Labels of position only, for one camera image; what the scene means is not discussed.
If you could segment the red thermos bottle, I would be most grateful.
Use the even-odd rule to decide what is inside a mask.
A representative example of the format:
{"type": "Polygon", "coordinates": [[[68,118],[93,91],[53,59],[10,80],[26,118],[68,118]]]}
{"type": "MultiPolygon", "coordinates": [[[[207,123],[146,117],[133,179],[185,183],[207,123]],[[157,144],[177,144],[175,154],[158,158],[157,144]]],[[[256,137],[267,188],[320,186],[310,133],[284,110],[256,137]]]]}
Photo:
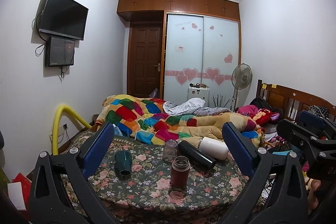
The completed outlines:
{"type": "Polygon", "coordinates": [[[177,156],[171,165],[171,186],[183,188],[189,177],[190,162],[185,156],[177,156]]]}

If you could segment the clear glass cup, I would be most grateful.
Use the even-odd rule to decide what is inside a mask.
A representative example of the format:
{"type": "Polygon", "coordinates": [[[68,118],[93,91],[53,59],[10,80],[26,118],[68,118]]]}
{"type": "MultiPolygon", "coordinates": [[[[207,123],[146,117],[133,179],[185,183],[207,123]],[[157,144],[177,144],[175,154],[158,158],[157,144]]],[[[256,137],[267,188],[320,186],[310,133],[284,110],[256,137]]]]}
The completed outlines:
{"type": "Polygon", "coordinates": [[[164,162],[171,164],[178,156],[178,143],[176,140],[170,139],[165,143],[162,159],[164,162]]]}

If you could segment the brown wooden headboard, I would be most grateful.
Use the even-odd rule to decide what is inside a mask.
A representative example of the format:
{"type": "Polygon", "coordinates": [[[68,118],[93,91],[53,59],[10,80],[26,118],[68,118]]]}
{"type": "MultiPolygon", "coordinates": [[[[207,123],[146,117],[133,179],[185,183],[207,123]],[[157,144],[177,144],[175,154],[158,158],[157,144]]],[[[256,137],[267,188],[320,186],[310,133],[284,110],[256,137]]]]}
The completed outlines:
{"type": "Polygon", "coordinates": [[[284,118],[292,121],[298,118],[300,112],[315,105],[327,108],[329,118],[335,122],[335,105],[313,94],[258,80],[256,96],[264,98],[273,108],[281,109],[284,118]]]}

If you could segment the white thermos bottle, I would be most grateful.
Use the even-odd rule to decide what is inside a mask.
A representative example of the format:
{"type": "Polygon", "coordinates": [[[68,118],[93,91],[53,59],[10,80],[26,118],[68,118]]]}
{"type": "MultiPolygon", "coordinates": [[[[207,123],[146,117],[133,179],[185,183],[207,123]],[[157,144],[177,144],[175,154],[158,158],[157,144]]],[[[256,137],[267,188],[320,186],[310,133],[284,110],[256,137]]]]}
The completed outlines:
{"type": "Polygon", "coordinates": [[[225,160],[229,152],[226,143],[208,137],[204,137],[199,142],[198,148],[206,155],[218,160],[225,160]]]}

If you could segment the red plush toy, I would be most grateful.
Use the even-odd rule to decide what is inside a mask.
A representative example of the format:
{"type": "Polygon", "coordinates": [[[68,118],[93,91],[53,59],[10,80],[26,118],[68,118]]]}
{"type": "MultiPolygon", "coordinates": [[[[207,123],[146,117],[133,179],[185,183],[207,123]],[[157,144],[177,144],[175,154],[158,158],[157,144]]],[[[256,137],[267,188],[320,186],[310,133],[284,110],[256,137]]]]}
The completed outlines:
{"type": "Polygon", "coordinates": [[[264,126],[270,122],[278,120],[278,118],[280,118],[280,113],[272,112],[269,109],[260,109],[252,119],[256,124],[264,126]]]}

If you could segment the dark green mug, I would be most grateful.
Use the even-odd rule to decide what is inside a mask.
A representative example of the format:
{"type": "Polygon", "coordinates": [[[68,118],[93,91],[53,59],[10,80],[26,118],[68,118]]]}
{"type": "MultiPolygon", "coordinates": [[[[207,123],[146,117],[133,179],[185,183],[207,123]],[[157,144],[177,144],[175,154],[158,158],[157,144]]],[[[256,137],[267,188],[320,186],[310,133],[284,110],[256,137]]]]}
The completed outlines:
{"type": "Polygon", "coordinates": [[[127,180],[131,176],[132,155],[129,151],[116,152],[114,156],[114,171],[120,180],[127,180]]]}

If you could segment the black bag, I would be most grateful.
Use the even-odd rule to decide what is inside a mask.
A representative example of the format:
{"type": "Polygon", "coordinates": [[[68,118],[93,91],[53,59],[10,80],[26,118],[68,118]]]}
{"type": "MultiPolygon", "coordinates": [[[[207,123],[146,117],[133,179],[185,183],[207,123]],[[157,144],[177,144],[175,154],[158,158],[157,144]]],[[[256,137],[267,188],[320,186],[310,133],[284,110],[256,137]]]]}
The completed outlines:
{"type": "Polygon", "coordinates": [[[259,110],[260,109],[268,109],[268,110],[272,109],[270,104],[268,104],[268,102],[266,102],[266,100],[264,98],[262,98],[261,96],[258,96],[256,98],[254,98],[250,102],[250,105],[256,106],[259,110]]]}

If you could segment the red paper bag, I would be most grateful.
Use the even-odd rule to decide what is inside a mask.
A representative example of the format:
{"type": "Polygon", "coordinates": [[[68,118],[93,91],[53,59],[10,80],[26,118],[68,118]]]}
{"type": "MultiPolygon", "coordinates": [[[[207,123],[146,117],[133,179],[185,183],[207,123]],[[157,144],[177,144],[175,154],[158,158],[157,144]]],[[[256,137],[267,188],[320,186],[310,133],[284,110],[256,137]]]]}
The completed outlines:
{"type": "Polygon", "coordinates": [[[14,206],[18,211],[21,212],[21,215],[23,215],[23,217],[29,221],[29,196],[31,191],[31,180],[22,173],[18,173],[17,176],[12,180],[12,183],[16,185],[12,194],[15,201],[14,206]]]}

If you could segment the black thermos bottle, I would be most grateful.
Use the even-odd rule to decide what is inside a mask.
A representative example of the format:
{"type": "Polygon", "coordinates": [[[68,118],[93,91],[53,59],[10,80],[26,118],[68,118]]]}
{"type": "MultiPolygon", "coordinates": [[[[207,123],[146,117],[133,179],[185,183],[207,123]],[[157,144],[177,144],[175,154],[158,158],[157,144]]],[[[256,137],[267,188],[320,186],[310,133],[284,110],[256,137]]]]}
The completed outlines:
{"type": "Polygon", "coordinates": [[[187,157],[189,162],[197,170],[201,170],[204,173],[211,171],[215,164],[216,160],[210,156],[207,156],[198,148],[195,148],[189,142],[182,140],[178,143],[178,151],[181,156],[187,157]]]}

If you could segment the pink clothing pile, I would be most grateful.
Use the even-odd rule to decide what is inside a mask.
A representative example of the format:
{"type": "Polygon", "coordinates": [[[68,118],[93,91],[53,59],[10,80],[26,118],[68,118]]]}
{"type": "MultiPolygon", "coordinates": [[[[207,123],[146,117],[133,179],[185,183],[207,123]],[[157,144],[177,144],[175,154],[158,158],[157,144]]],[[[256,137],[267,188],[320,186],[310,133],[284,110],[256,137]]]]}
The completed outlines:
{"type": "Polygon", "coordinates": [[[259,111],[259,108],[255,105],[245,105],[242,107],[239,107],[236,112],[244,115],[244,116],[248,116],[250,118],[253,118],[259,111]]]}

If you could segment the yellow padded pipe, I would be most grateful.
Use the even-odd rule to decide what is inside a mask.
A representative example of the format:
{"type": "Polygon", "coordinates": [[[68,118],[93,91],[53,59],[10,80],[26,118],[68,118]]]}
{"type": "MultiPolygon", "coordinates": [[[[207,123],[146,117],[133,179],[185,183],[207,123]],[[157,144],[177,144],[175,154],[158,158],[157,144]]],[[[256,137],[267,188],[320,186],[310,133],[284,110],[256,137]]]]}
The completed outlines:
{"type": "Polygon", "coordinates": [[[77,127],[79,131],[82,129],[87,130],[92,127],[73,108],[65,104],[60,104],[56,109],[54,121],[52,124],[51,151],[53,155],[59,154],[59,144],[65,142],[63,137],[67,137],[68,140],[70,140],[68,135],[68,126],[65,126],[66,118],[69,122],[72,122],[72,124],[77,127]]]}

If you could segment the floral tablecloth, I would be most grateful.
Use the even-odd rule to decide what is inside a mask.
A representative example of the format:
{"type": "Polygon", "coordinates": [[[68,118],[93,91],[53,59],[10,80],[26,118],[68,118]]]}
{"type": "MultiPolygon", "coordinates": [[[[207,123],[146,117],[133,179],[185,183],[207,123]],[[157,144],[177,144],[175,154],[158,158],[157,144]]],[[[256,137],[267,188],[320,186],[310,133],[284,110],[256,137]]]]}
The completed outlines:
{"type": "Polygon", "coordinates": [[[162,160],[163,147],[117,136],[96,173],[88,178],[106,208],[121,223],[217,223],[248,181],[232,157],[209,173],[191,168],[187,185],[172,188],[171,166],[162,160]],[[118,178],[114,156],[132,156],[130,178],[118,178]]]}

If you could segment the dark dried plant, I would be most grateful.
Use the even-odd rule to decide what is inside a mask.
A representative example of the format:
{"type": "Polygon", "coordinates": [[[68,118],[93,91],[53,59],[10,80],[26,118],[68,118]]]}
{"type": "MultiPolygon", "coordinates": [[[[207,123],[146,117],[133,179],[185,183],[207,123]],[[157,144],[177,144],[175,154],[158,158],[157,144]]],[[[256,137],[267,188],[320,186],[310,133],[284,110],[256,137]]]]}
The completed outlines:
{"type": "Polygon", "coordinates": [[[216,96],[212,96],[212,103],[215,107],[225,108],[230,101],[231,99],[226,98],[226,95],[217,94],[216,96]]]}

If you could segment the standing electric fan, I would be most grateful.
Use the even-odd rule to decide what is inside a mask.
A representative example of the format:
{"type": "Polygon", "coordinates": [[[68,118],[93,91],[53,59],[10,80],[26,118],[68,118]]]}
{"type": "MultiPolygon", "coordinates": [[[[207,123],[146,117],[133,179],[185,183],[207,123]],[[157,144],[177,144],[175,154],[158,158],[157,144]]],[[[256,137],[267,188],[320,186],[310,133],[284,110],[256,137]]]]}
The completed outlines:
{"type": "Polygon", "coordinates": [[[251,67],[245,63],[238,65],[232,72],[231,83],[234,87],[234,93],[231,101],[231,110],[236,108],[238,92],[245,89],[250,84],[252,76],[251,67]]]}

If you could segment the grey white bedsheet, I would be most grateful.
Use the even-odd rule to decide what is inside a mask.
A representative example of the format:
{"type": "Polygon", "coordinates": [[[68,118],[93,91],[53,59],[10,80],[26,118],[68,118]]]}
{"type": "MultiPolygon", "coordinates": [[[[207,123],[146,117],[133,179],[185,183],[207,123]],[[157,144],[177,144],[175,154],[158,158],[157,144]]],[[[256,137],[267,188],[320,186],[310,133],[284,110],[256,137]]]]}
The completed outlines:
{"type": "Polygon", "coordinates": [[[191,98],[188,101],[177,105],[173,102],[166,101],[163,104],[163,111],[171,116],[194,115],[197,117],[214,116],[221,113],[231,113],[226,107],[206,107],[205,100],[201,98],[191,98]]]}

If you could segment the colorful patchwork blanket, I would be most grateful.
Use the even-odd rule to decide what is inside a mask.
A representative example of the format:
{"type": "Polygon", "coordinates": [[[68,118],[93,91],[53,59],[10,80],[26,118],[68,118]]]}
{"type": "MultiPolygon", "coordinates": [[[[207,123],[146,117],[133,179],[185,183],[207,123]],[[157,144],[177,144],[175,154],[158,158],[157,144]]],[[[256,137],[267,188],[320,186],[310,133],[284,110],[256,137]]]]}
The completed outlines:
{"type": "Polygon", "coordinates": [[[109,96],[95,124],[114,124],[123,136],[146,144],[164,145],[168,140],[184,139],[197,146],[203,137],[222,140],[222,127],[231,122],[256,146],[264,141],[263,129],[252,118],[233,112],[198,117],[172,116],[164,112],[162,99],[137,98],[127,94],[109,96]]]}

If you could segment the white small cabinet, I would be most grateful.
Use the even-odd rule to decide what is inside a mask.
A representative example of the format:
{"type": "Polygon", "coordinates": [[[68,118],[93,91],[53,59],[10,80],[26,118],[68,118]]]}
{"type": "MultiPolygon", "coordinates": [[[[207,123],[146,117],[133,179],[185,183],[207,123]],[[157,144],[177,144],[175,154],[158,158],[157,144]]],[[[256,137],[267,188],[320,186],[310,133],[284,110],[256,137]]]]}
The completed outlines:
{"type": "Polygon", "coordinates": [[[200,98],[204,100],[205,104],[203,106],[209,106],[209,98],[210,98],[210,88],[207,85],[190,84],[187,91],[187,99],[191,98],[200,98]]]}

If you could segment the frosted sliding wardrobe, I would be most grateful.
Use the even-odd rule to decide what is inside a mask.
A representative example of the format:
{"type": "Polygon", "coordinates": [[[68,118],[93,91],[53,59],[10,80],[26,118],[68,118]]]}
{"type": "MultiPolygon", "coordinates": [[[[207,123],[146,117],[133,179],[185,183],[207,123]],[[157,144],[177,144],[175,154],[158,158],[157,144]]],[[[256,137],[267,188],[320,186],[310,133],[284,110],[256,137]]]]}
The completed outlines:
{"type": "Polygon", "coordinates": [[[167,16],[163,99],[186,102],[190,84],[210,88],[212,96],[232,100],[233,70],[240,63],[240,24],[209,16],[169,14],[167,16]]]}

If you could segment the brown wooden door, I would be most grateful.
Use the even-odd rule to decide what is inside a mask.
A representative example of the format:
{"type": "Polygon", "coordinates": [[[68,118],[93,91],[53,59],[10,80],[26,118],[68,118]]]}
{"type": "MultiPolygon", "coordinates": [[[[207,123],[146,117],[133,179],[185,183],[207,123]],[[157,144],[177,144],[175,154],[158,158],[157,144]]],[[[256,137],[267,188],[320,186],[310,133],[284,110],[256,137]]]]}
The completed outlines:
{"type": "Polygon", "coordinates": [[[161,57],[162,24],[132,23],[127,53],[127,94],[147,98],[159,91],[161,57]]]}

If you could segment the brown overhead cabinets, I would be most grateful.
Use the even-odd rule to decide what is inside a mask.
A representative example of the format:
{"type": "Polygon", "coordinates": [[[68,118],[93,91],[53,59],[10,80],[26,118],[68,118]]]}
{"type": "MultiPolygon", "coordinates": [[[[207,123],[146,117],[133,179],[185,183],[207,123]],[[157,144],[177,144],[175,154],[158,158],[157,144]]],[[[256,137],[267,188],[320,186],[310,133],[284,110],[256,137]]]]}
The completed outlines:
{"type": "Polygon", "coordinates": [[[117,14],[128,22],[151,19],[164,11],[240,19],[238,3],[228,0],[119,0],[117,7],[117,14]]]}

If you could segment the small wall monitor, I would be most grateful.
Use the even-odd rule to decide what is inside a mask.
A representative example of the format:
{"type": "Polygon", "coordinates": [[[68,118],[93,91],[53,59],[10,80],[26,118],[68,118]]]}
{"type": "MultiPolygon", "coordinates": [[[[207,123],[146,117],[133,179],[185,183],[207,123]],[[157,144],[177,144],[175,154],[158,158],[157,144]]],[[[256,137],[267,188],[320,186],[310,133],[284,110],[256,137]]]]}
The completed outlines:
{"type": "Polygon", "coordinates": [[[51,36],[46,43],[45,67],[74,65],[75,41],[51,36]]]}

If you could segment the large wall television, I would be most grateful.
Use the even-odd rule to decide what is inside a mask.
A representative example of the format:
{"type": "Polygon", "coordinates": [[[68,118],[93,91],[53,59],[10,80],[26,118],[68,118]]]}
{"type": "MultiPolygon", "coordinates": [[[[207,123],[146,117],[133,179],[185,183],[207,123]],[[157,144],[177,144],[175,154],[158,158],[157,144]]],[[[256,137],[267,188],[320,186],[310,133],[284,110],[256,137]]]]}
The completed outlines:
{"type": "Polygon", "coordinates": [[[89,9],[74,0],[46,0],[38,31],[84,40],[89,9]]]}

